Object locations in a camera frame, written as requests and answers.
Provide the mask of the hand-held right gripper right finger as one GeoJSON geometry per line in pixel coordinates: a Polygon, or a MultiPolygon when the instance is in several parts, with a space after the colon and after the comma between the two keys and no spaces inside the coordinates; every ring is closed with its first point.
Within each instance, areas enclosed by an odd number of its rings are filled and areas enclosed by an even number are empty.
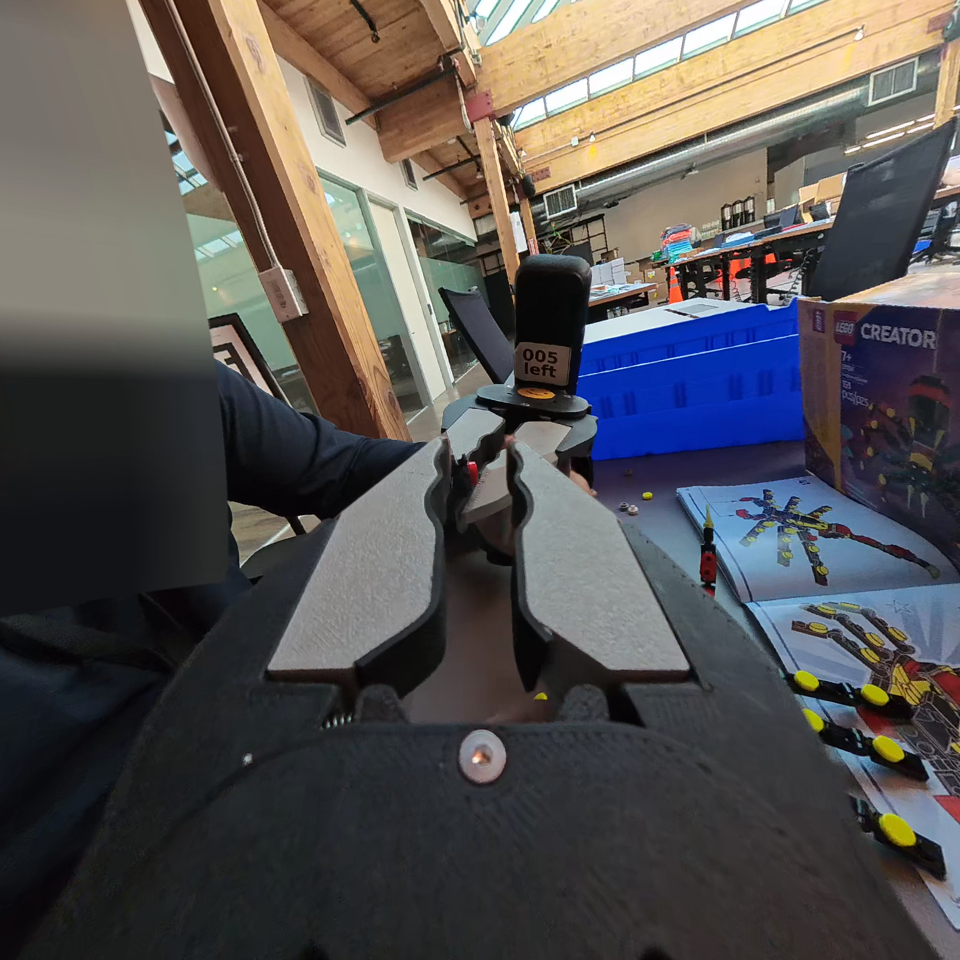
{"type": "Polygon", "coordinates": [[[508,448],[513,654],[525,690],[690,678],[690,661],[614,514],[526,443],[508,448]]]}

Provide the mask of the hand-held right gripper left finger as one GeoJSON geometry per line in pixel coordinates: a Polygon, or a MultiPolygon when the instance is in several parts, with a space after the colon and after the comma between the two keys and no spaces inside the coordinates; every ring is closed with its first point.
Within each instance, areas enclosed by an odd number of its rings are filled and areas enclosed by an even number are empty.
{"type": "Polygon", "coordinates": [[[272,679],[403,697],[446,651],[450,445],[436,438],[345,509],[267,667],[272,679]]]}

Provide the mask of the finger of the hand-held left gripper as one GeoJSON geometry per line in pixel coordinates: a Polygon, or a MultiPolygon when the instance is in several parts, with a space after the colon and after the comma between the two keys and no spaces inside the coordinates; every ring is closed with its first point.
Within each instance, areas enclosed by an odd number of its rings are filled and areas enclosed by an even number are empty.
{"type": "MultiPolygon", "coordinates": [[[[556,449],[570,435],[571,429],[568,424],[528,421],[516,429],[513,439],[526,444],[550,465],[570,476],[570,461],[560,462],[556,449]]],[[[485,468],[478,485],[467,498],[459,516],[460,527],[469,527],[512,506],[507,470],[508,456],[506,450],[502,450],[485,468]]]]}
{"type": "Polygon", "coordinates": [[[447,440],[454,464],[473,462],[484,470],[502,449],[506,434],[503,416],[490,409],[466,409],[447,428],[447,440]]]}

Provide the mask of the black yellow lego spider model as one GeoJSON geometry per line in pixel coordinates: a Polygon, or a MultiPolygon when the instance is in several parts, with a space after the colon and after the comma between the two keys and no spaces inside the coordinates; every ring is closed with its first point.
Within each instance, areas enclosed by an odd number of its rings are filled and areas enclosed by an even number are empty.
{"type": "MultiPolygon", "coordinates": [[[[858,695],[862,693],[861,688],[822,680],[805,670],[781,672],[781,677],[798,696],[836,702],[841,706],[854,706],[858,695]]],[[[825,746],[872,762],[914,783],[925,785],[930,780],[922,758],[906,750],[892,737],[885,734],[869,736],[858,728],[839,725],[809,707],[804,707],[802,712],[810,728],[825,746]]],[[[853,798],[850,804],[864,834],[869,834],[880,844],[898,852],[931,878],[939,882],[947,879],[947,863],[942,846],[919,834],[900,815],[893,812],[882,813],[866,799],[853,798]]]]}

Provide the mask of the person's left forearm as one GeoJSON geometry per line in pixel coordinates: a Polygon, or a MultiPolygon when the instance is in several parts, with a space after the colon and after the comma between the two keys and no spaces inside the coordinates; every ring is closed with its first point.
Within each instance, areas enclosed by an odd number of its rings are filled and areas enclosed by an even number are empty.
{"type": "Polygon", "coordinates": [[[348,433],[214,366],[229,501],[284,518],[330,520],[424,446],[348,433]]]}

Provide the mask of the open lego instruction booklet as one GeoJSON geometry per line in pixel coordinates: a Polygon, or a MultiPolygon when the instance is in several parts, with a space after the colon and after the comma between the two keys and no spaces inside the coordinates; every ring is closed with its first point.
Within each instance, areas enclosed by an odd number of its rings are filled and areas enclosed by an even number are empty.
{"type": "Polygon", "coordinates": [[[921,757],[914,782],[840,750],[866,800],[942,847],[946,880],[917,869],[958,929],[958,585],[750,603],[785,673],[861,689],[855,705],[799,696],[803,708],[869,737],[885,735],[921,757]]]}

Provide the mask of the purple lego set box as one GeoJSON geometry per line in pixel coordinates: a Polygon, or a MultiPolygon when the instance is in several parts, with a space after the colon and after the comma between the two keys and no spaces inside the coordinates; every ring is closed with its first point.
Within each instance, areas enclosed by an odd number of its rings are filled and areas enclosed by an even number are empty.
{"type": "Polygon", "coordinates": [[[958,301],[798,300],[806,466],[958,567],[958,301]]]}

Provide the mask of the stack of coloured cloths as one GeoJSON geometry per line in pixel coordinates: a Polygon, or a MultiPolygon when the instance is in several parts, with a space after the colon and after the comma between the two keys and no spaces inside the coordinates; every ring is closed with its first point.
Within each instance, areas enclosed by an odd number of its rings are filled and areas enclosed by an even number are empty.
{"type": "Polygon", "coordinates": [[[666,264],[674,263],[701,248],[709,249],[717,235],[714,229],[716,224],[708,223],[706,226],[706,233],[690,223],[668,226],[660,235],[660,261],[666,264]]]}

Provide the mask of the blue plastic bin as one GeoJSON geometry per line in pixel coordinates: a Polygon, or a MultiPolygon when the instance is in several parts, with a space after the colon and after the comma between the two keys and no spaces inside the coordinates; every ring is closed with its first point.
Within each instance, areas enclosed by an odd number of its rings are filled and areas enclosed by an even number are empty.
{"type": "Polygon", "coordinates": [[[597,461],[799,441],[798,307],[694,298],[592,323],[577,393],[597,461]]]}

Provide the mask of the long work desk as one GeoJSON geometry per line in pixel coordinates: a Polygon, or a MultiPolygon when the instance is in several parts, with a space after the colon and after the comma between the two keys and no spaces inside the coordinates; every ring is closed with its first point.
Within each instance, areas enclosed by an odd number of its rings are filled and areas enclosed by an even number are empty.
{"type": "Polygon", "coordinates": [[[729,301],[739,279],[750,282],[748,303],[766,305],[771,293],[805,296],[826,246],[835,217],[757,235],[748,242],[694,250],[670,265],[679,295],[686,301],[704,299],[711,282],[719,283],[721,299],[729,301]]]}

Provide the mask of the grey electrical box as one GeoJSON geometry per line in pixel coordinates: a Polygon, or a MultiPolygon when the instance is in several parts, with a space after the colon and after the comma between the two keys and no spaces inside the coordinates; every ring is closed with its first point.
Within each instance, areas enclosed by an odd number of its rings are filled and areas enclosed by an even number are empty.
{"type": "Polygon", "coordinates": [[[292,270],[273,266],[258,272],[270,308],[277,321],[284,325],[306,317],[308,308],[292,270]]]}

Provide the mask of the person's dark clothing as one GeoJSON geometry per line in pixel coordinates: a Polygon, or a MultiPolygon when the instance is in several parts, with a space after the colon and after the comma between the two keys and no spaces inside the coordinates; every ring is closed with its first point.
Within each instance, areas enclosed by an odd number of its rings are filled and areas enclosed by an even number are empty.
{"type": "Polygon", "coordinates": [[[252,586],[220,582],[2,618],[1,950],[16,958],[97,834],[162,691],[252,586]]]}

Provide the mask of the black computer monitor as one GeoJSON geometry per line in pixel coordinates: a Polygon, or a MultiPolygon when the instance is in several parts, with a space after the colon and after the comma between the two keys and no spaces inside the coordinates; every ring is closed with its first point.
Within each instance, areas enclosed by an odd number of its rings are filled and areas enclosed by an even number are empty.
{"type": "Polygon", "coordinates": [[[902,277],[946,169],[951,118],[917,140],[847,170],[845,190],[808,296],[831,303],[902,277]]]}

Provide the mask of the silver ventilation duct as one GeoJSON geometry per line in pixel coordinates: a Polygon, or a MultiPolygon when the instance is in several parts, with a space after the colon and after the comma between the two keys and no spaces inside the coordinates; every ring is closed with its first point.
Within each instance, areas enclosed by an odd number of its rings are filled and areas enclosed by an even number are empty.
{"type": "Polygon", "coordinates": [[[870,75],[864,75],[748,121],[701,134],[676,147],[581,179],[576,184],[578,210],[602,208],[644,187],[815,133],[836,121],[853,117],[867,108],[870,87],[870,75]]]}

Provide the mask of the black picture frame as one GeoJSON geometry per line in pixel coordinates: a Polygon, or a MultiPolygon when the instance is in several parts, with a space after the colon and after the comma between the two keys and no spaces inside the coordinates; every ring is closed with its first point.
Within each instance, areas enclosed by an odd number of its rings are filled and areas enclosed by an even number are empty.
{"type": "Polygon", "coordinates": [[[282,387],[237,313],[208,320],[213,354],[224,366],[253,382],[265,393],[290,405],[282,387]]]}

